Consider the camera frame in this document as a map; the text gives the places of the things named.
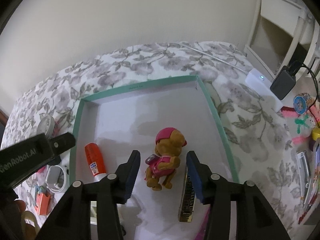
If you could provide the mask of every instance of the white wall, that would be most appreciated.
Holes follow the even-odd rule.
[[[0,108],[77,61],[134,44],[227,41],[243,49],[256,0],[23,0],[0,35]]]

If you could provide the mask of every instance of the toy dog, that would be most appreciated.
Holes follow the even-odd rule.
[[[162,186],[172,188],[171,179],[180,165],[179,155],[186,144],[183,134],[173,127],[164,128],[157,134],[155,153],[160,157],[152,154],[146,159],[146,164],[149,165],[145,178],[147,187],[154,191],[162,190]],[[163,176],[166,178],[161,186],[159,180]]]

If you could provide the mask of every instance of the bed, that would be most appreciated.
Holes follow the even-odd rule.
[[[182,44],[225,60],[231,68]],[[245,84],[252,65],[233,44],[216,41],[153,43],[117,49],[78,62],[38,83],[19,98],[9,116],[1,149],[36,134],[47,114],[59,124],[59,133],[72,132],[81,98],[98,91],[170,76],[198,75],[214,102],[234,155],[240,182],[253,180],[294,239],[299,226],[299,176],[295,150],[281,113]],[[63,165],[68,165],[68,152]],[[35,215],[35,186],[45,173],[33,174],[15,191]],[[54,206],[61,198],[56,194]],[[42,225],[47,216],[36,215]]]

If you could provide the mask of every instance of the pink vest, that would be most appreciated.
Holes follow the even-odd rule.
[[[168,170],[161,170],[161,171],[158,170],[159,163],[169,163],[170,159],[171,159],[171,156],[164,155],[148,163],[154,177],[167,176],[175,171],[175,169],[168,169]]]

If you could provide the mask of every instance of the black cable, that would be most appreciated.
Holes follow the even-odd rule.
[[[315,101],[309,106],[309,111],[310,113],[312,114],[313,118],[315,119],[315,122],[316,122],[316,125],[318,126],[318,128],[320,128],[320,125],[318,124],[318,121],[317,121],[317,118],[315,117],[315,115],[313,114],[313,112],[311,111],[311,107],[317,102],[317,100],[319,101],[319,87],[318,87],[318,82],[317,82],[317,79],[316,79],[316,76],[315,74],[313,73],[313,71],[311,70],[311,68],[307,67],[305,64],[301,63],[301,67],[300,68],[306,68],[311,77],[312,77],[312,80],[313,80],[313,84],[315,85],[315,88],[316,88],[316,98],[315,98]]]

